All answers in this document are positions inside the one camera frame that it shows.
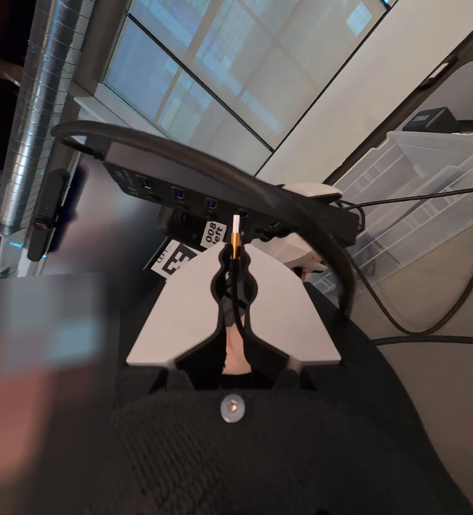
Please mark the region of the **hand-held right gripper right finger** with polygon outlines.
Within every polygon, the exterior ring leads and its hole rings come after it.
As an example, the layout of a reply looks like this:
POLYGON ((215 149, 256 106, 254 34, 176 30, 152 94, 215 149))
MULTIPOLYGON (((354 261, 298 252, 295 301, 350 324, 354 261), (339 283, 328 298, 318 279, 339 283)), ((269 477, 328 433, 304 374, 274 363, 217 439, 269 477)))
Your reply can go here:
POLYGON ((254 280, 245 314, 249 337, 279 351, 294 370, 339 364, 341 355, 300 278, 252 244, 241 257, 248 258, 246 277, 254 280))

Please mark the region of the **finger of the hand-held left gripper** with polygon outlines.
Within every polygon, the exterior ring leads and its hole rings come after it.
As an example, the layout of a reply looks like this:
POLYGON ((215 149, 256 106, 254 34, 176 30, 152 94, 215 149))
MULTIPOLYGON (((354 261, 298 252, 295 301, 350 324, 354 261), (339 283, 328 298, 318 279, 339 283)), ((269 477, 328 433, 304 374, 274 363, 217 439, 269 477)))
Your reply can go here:
POLYGON ((321 256, 296 233, 263 241, 263 252, 285 265, 301 280, 306 280, 311 273, 328 271, 321 256))
POLYGON ((294 183, 279 185, 279 187, 319 203, 335 203, 342 199, 341 190, 323 183, 294 183))

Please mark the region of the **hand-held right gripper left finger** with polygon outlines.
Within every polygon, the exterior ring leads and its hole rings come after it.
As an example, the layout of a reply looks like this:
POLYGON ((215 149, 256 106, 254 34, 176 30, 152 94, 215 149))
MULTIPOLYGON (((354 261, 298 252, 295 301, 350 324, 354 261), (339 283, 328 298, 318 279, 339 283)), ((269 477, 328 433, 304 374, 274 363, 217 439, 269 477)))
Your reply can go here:
POLYGON ((223 369, 227 332, 221 299, 229 246, 213 246, 166 281, 126 363, 223 369))

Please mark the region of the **clear plastic bin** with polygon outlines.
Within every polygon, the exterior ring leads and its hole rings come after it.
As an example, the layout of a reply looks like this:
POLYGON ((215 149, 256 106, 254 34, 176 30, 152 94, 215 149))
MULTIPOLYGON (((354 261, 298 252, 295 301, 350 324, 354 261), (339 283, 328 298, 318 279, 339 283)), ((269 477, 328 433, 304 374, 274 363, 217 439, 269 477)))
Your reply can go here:
MULTIPOLYGON (((335 187, 353 204, 473 188, 473 135, 392 131, 335 187)), ((348 251, 372 286, 473 225, 473 193, 363 207, 348 251)))

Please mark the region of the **person's left forearm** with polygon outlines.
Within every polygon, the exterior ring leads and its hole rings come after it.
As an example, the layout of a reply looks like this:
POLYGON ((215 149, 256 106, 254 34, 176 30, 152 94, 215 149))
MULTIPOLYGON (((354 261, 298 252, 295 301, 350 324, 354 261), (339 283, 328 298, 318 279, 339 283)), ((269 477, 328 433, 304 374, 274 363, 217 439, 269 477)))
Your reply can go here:
POLYGON ((236 324, 226 327, 226 360, 223 375, 243 376, 251 373, 244 354, 244 342, 236 324))

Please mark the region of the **black framed sign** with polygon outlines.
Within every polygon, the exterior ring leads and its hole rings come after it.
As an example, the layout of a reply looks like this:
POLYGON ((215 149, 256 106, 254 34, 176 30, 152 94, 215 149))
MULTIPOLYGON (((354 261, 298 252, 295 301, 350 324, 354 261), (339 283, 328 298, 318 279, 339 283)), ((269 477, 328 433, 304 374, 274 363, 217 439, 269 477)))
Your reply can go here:
POLYGON ((143 267, 143 272, 159 281, 168 280, 178 269, 201 251, 167 236, 143 267))

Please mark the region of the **large glass window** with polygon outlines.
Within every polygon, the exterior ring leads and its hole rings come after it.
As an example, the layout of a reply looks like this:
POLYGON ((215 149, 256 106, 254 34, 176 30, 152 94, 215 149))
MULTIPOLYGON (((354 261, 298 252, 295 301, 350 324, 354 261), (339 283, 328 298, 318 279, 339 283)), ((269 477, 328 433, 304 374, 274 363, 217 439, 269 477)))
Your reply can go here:
POLYGON ((103 78, 167 136, 274 151, 395 1, 130 1, 103 78))

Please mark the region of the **black video bar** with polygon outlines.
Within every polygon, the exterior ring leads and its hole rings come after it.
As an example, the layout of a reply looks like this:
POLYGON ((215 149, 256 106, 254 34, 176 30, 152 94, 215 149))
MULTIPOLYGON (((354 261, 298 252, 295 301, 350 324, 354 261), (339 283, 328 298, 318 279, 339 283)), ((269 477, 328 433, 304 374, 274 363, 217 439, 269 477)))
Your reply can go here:
POLYGON ((69 181, 70 173, 64 168, 44 178, 27 234, 27 258, 32 262, 39 262, 47 251, 69 181))

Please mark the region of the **small black floor box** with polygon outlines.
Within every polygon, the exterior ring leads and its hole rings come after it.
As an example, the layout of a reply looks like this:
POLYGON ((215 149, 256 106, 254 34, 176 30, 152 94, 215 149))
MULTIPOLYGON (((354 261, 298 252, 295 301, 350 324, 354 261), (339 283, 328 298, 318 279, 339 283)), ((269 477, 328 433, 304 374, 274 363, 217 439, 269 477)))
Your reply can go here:
POLYGON ((448 72, 449 69, 452 69, 454 65, 458 62, 458 56, 457 55, 451 55, 448 59, 443 61, 437 68, 433 70, 433 72, 428 75, 428 77, 425 80, 425 83, 434 83, 435 81, 439 80, 439 78, 442 76, 442 74, 445 74, 448 72))

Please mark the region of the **silver ventilation duct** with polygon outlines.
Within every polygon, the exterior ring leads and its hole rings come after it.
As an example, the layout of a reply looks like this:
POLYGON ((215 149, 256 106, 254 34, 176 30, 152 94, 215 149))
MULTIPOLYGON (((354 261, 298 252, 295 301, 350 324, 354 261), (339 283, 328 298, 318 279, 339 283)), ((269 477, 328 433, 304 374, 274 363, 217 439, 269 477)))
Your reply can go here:
POLYGON ((0 224, 29 225, 95 1, 37 1, 0 181, 0 224))

